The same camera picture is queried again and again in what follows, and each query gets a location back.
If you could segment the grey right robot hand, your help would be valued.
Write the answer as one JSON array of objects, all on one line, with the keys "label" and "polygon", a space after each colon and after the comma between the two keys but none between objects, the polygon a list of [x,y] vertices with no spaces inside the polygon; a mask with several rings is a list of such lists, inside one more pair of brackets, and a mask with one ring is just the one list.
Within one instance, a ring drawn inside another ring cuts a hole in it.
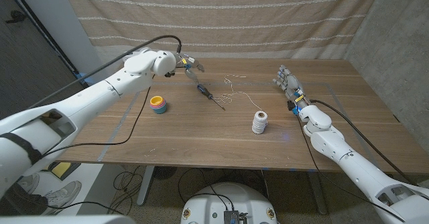
[{"label": "grey right robot hand", "polygon": [[288,110],[294,115],[298,115],[303,108],[309,106],[310,101],[304,93],[302,84],[284,65],[280,66],[277,78],[274,78],[273,82],[283,90],[288,99]]}]

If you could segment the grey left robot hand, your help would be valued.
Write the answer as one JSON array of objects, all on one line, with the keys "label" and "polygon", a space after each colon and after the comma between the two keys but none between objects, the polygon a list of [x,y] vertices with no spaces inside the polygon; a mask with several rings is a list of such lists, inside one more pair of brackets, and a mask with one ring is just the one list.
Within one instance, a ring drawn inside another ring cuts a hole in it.
[{"label": "grey left robot hand", "polygon": [[184,68],[185,75],[198,84],[198,77],[192,71],[193,68],[198,69],[201,72],[204,72],[204,66],[195,58],[182,53],[176,53],[176,68]]}]

